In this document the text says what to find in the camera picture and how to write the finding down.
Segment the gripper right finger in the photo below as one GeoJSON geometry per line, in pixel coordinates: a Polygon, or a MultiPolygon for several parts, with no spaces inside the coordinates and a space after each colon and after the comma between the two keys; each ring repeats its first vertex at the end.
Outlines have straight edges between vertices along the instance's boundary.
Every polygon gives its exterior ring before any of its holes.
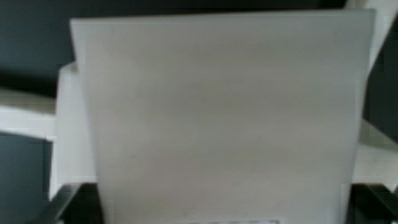
{"type": "Polygon", "coordinates": [[[398,189],[384,184],[357,183],[350,188],[348,214],[344,224],[398,223],[398,189]]]}

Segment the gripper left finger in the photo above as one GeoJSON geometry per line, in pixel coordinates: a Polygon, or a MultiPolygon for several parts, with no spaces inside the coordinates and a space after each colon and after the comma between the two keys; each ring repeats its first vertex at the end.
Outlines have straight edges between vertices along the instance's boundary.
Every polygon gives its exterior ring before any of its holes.
{"type": "Polygon", "coordinates": [[[39,214],[37,224],[105,224],[94,183],[65,184],[39,214]]]}

